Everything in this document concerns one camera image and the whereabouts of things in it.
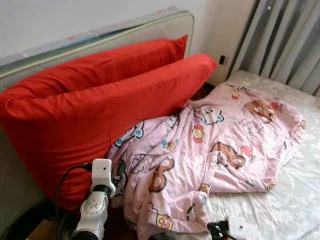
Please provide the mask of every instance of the bedspread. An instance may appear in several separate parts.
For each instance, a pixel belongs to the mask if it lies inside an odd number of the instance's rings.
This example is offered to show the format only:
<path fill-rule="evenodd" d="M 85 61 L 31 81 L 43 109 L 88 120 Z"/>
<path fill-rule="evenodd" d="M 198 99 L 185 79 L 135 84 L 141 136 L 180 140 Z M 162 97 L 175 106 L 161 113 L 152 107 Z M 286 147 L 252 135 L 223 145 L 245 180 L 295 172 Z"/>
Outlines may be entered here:
<path fill-rule="evenodd" d="M 199 233 L 211 221 L 209 193 L 266 192 L 296 152 L 306 121 L 267 93 L 223 83 L 178 114 L 144 120 L 116 141 L 116 194 L 141 240 Z"/>

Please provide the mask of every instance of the curtain fold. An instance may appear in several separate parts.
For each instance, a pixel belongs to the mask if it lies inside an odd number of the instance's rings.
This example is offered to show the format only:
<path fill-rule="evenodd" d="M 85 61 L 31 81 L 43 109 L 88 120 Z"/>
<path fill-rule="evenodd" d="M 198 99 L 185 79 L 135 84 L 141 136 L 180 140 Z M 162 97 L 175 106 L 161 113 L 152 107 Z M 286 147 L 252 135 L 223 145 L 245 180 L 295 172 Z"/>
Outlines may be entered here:
<path fill-rule="evenodd" d="M 231 73 L 319 92 L 320 0 L 260 0 Z"/>

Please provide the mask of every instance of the bed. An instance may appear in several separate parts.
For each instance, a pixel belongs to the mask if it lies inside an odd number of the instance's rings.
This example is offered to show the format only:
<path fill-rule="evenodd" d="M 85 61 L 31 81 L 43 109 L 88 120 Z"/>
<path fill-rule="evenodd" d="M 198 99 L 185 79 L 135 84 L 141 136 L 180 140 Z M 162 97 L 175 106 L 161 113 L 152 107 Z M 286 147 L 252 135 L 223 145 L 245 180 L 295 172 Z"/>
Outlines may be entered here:
<path fill-rule="evenodd" d="M 0 91 L 42 69 L 102 50 L 158 38 L 190 36 L 185 57 L 189 56 L 194 18 L 190 12 L 170 16 L 59 48 L 0 67 Z M 279 184 L 268 193 L 212 194 L 210 201 L 217 220 L 244 216 L 258 225 L 259 239 L 311 240 L 320 238 L 320 111 L 318 98 L 276 81 L 245 72 L 235 72 L 229 81 L 264 90 L 296 107 L 307 120 L 306 132 L 297 155 L 282 170 Z M 18 216 L 45 198 L 9 141 L 0 131 L 0 233 Z M 159 240 L 209 240 L 208 233 L 169 232 Z"/>
<path fill-rule="evenodd" d="M 212 194 L 214 218 L 243 216 L 258 225 L 258 239 L 314 240 L 320 238 L 320 110 L 319 99 L 300 90 L 246 72 L 228 81 L 263 90 L 295 106 L 307 120 L 296 156 L 282 169 L 276 188 L 267 193 Z M 207 233 L 168 233 L 157 239 L 211 240 Z"/>

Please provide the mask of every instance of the cable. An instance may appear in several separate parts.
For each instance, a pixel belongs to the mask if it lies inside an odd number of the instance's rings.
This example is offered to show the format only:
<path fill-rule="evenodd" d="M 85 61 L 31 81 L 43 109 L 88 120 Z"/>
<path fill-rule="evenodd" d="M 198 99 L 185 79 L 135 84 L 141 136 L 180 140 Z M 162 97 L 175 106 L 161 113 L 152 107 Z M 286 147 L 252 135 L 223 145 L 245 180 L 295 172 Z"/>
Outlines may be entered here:
<path fill-rule="evenodd" d="M 223 237 L 228 237 L 232 240 L 237 240 L 236 238 L 234 238 L 233 236 L 229 235 L 226 231 L 222 230 L 216 222 L 210 222 L 207 224 L 208 230 L 210 231 L 211 235 L 212 235 L 212 239 L 214 237 L 213 234 L 217 234 L 217 233 L 221 233 Z"/>
<path fill-rule="evenodd" d="M 85 169 L 87 171 L 92 171 L 92 163 L 87 163 L 85 165 L 73 166 L 68 171 L 66 171 L 66 173 L 62 176 L 62 178 L 61 178 L 61 180 L 55 190 L 55 195 L 54 195 L 54 211 L 55 211 L 56 222 L 57 222 L 58 226 L 60 225 L 60 216 L 59 216 L 59 208 L 58 208 L 59 191 L 60 191 L 60 188 L 61 188 L 62 184 L 64 183 L 66 177 L 68 176 L 68 174 L 74 169 Z"/>

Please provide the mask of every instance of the red pillow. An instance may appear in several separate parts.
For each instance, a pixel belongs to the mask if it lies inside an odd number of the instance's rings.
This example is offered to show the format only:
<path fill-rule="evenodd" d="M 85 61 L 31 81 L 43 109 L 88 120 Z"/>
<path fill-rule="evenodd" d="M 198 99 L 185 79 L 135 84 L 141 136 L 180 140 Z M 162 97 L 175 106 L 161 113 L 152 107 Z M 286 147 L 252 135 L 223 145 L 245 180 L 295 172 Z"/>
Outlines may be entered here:
<path fill-rule="evenodd" d="M 29 85 L 28 96 L 22 95 L 21 86 L 29 78 L 0 95 L 0 123 L 39 186 L 53 199 L 69 168 L 103 157 L 139 121 L 177 111 L 216 66 L 209 56 L 196 55 L 124 80 L 48 96 L 41 92 L 49 89 L 47 85 L 43 90 Z M 83 75 L 78 81 L 89 79 Z M 59 205 L 78 207 L 90 184 L 89 172 L 71 172 Z"/>
<path fill-rule="evenodd" d="M 157 39 L 77 58 L 32 75 L 5 94 L 46 98 L 131 78 L 183 59 L 187 39 Z"/>

